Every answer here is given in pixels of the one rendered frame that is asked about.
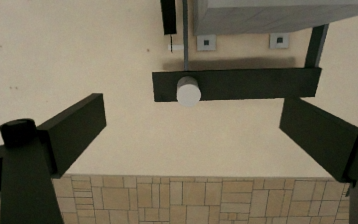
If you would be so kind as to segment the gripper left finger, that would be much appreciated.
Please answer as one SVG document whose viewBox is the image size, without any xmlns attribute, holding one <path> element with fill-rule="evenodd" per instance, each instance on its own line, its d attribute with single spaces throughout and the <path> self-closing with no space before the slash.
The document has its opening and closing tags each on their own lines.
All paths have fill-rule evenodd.
<svg viewBox="0 0 358 224">
<path fill-rule="evenodd" d="M 106 126 L 103 93 L 37 127 L 31 118 L 1 124 L 0 224 L 64 224 L 51 179 L 60 179 Z"/>
</svg>

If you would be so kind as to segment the grey cylinder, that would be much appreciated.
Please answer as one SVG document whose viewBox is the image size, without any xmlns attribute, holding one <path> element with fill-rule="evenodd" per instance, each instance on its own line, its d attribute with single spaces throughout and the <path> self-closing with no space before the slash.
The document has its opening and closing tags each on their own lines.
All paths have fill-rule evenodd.
<svg viewBox="0 0 358 224">
<path fill-rule="evenodd" d="M 177 100 L 185 107 L 196 105 L 201 98 L 197 81 L 190 76 L 181 78 L 177 83 Z"/>
</svg>

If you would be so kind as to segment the black straight rod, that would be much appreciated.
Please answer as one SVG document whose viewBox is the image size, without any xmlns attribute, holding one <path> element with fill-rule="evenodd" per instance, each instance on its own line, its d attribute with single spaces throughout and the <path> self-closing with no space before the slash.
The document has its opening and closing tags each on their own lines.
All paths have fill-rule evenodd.
<svg viewBox="0 0 358 224">
<path fill-rule="evenodd" d="M 164 35 L 177 35 L 175 0 L 160 0 Z"/>
</svg>

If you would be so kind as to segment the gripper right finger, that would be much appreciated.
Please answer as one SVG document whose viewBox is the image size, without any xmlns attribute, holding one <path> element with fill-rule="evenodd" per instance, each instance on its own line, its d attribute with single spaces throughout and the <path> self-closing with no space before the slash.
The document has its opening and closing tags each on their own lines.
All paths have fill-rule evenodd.
<svg viewBox="0 0 358 224">
<path fill-rule="evenodd" d="M 285 96 L 279 129 L 339 183 L 350 183 L 349 224 L 358 224 L 358 127 L 296 96 Z"/>
</svg>

